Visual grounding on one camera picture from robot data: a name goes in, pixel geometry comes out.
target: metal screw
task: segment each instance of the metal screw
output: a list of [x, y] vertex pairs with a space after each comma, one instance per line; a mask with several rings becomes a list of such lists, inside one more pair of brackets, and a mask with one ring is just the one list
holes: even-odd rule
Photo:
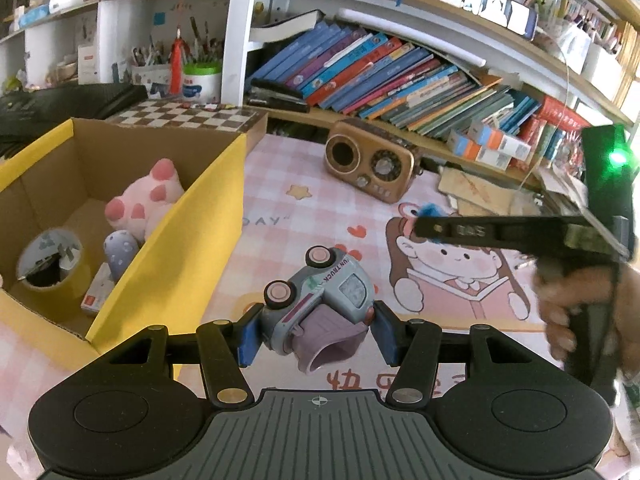
[[415, 388], [398, 388], [391, 396], [402, 404], [415, 404], [422, 400], [422, 393]]
[[249, 395], [240, 388], [225, 388], [218, 392], [218, 400], [225, 404], [239, 404], [246, 400]]

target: finger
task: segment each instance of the finger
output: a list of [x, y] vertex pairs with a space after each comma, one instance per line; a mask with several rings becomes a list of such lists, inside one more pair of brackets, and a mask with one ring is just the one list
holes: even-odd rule
[[545, 323], [569, 326], [569, 316], [565, 310], [548, 301], [540, 301], [538, 304], [538, 315]]
[[611, 295], [611, 270], [608, 267], [579, 269], [565, 278], [538, 286], [536, 293], [540, 300], [561, 308], [602, 303]]
[[549, 324], [546, 326], [546, 340], [554, 347], [559, 347], [566, 352], [575, 350], [575, 335], [564, 326]]
[[551, 357], [556, 361], [565, 361], [567, 353], [565, 350], [561, 349], [559, 346], [551, 346], [549, 345], [549, 353]]

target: cable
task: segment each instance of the cable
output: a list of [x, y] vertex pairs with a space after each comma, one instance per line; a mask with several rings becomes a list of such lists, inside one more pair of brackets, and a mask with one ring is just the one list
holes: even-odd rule
[[[564, 113], [566, 112], [566, 108], [569, 102], [569, 85], [570, 85], [569, 63], [567, 62], [566, 56], [564, 55], [562, 48], [560, 48], [560, 45], [558, 44], [555, 38], [553, 38], [546, 30], [544, 30], [539, 26], [536, 26], [536, 32], [540, 34], [544, 34], [546, 37], [548, 37], [551, 41], [553, 41], [556, 44], [556, 47], [558, 47], [560, 54], [562, 54], [562, 60], [564, 61], [564, 68], [566, 69], [566, 87], [564, 90], [564, 105], [562, 106], [562, 113], [560, 114], [560, 119], [559, 119], [559, 123], [561, 123], [562, 119], [564, 119]], [[540, 156], [540, 158], [536, 161], [533, 167], [530, 168], [527, 174], [524, 176], [524, 178], [522, 179], [522, 182], [520, 182], [520, 185], [516, 189], [515, 193], [511, 197], [511, 201], [509, 202], [509, 207], [507, 209], [507, 211], [509, 212], [509, 215], [511, 215], [511, 208], [513, 207], [513, 201], [516, 199], [517, 195], [520, 193], [520, 191], [522, 190], [522, 187], [525, 185], [529, 177], [540, 167], [541, 162], [542, 162], [542, 156]]]

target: cardboard box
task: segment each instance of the cardboard box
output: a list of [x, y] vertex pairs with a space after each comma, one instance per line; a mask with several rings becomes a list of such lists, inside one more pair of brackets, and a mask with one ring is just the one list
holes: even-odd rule
[[520, 140], [517, 137], [508, 136], [498, 128], [492, 128], [488, 124], [484, 124], [479, 120], [475, 120], [471, 123], [466, 136], [478, 143], [480, 146], [484, 146], [489, 150], [504, 153], [505, 155], [512, 156], [518, 160], [527, 160], [531, 151], [531, 146], [523, 140]]
[[[69, 120], [0, 169], [0, 323], [55, 364], [76, 370], [142, 328], [192, 332], [242, 229], [244, 158], [266, 131], [266, 115], [246, 134], [210, 128], [135, 129]], [[81, 311], [58, 324], [20, 288], [16, 265], [41, 232], [65, 227], [86, 251], [92, 276], [112, 232], [104, 206], [160, 158], [174, 162], [186, 190], [92, 319]]]
[[511, 161], [509, 155], [480, 146], [480, 144], [455, 130], [450, 131], [449, 137], [447, 138], [447, 146], [454, 155], [466, 158], [467, 160], [482, 162], [501, 171], [506, 170]]

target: stuffed toy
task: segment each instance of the stuffed toy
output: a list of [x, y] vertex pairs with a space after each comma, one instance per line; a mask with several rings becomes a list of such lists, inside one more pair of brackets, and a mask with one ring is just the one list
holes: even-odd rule
[[162, 158], [148, 175], [113, 198], [104, 208], [104, 215], [111, 227], [129, 231], [142, 244], [183, 194], [174, 164]]

